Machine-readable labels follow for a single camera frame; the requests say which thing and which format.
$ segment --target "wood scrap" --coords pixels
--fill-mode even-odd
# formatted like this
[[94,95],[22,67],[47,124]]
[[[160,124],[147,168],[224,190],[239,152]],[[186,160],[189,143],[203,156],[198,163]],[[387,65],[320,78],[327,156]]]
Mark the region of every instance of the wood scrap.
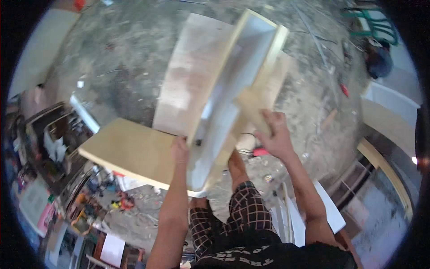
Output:
[[324,121],[321,124],[321,131],[324,131],[333,121],[336,114],[338,113],[338,109],[333,109],[330,114],[324,119]]

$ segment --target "red tool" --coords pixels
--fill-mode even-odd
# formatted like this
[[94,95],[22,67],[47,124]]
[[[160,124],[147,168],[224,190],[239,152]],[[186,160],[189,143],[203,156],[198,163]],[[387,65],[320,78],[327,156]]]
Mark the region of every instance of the red tool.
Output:
[[344,95],[346,95],[346,97],[349,97],[348,88],[343,83],[341,83],[341,90],[344,93]]
[[265,149],[265,148],[255,148],[253,151],[252,151],[252,155],[254,156],[254,157],[257,157],[257,156],[263,156],[263,155],[269,155],[270,153]]

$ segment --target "green chair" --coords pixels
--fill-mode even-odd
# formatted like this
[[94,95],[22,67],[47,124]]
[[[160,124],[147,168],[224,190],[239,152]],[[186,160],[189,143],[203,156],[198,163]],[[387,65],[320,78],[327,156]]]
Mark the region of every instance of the green chair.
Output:
[[[347,7],[343,9],[342,15],[345,18],[363,18],[366,20],[370,29],[369,31],[351,32],[351,36],[373,37],[377,41],[386,41],[391,45],[396,46],[399,42],[394,24],[386,17],[384,19],[372,18],[369,11],[377,11],[384,14],[380,8],[365,9],[359,7]],[[381,33],[387,34],[391,38],[382,37]]]

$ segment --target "hand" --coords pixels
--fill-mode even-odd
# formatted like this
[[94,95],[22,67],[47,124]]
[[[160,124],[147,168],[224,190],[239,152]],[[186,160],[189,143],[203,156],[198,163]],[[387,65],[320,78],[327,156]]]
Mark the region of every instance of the hand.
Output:
[[189,158],[189,148],[186,144],[187,138],[185,136],[178,136],[172,142],[170,151],[175,164],[187,164]]
[[284,161],[289,154],[294,152],[285,114],[282,112],[271,112],[267,109],[262,109],[261,114],[263,114],[266,123],[272,130],[272,137],[268,137],[258,131],[255,132],[255,136],[270,154]]

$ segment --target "left hand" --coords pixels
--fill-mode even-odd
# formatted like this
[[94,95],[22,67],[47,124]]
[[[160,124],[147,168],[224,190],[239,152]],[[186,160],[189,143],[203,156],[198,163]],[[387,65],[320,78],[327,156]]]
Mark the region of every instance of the left hand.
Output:
[[175,164],[187,164],[190,150],[186,144],[187,138],[185,136],[175,137],[173,140],[170,151]]

